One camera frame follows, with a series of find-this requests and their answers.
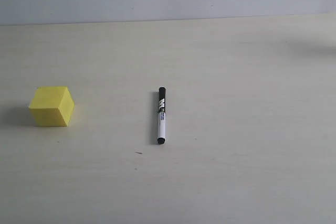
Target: black marker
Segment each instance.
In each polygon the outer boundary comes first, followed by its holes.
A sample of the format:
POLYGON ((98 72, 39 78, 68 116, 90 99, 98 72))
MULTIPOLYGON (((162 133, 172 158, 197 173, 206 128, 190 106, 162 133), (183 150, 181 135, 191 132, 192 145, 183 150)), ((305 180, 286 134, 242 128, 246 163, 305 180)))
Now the black marker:
POLYGON ((166 88, 159 88, 159 123, 157 127, 158 144, 166 140, 166 88))

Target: whiteboard marker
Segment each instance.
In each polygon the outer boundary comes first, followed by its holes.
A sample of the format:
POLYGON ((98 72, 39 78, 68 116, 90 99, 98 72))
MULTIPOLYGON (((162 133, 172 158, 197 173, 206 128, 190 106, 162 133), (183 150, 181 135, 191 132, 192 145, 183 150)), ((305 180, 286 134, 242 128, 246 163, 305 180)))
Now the whiteboard marker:
POLYGON ((158 113, 157 139, 158 144, 166 140, 166 88, 159 88, 159 113, 158 113))

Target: yellow cube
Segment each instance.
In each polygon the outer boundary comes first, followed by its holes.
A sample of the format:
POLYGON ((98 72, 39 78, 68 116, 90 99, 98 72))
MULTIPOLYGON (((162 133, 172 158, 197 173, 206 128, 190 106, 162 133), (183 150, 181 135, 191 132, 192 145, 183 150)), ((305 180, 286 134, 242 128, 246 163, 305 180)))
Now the yellow cube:
POLYGON ((39 87, 29 110, 38 126, 68 126, 74 106, 67 87, 39 87))

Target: table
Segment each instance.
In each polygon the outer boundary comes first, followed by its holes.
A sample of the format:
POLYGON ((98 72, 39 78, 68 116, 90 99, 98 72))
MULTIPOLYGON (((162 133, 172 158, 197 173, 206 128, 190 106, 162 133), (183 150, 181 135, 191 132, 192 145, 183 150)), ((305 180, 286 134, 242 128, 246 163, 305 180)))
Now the table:
POLYGON ((336 222, 336 14, 0 27, 0 90, 0 223, 336 222))

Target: foam block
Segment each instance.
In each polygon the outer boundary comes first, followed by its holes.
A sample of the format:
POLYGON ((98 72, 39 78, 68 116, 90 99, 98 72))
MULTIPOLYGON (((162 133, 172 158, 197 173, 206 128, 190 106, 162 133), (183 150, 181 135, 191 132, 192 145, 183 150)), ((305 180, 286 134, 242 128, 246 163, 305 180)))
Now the foam block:
POLYGON ((67 87, 39 87, 29 110, 38 126, 68 126, 74 106, 67 87))

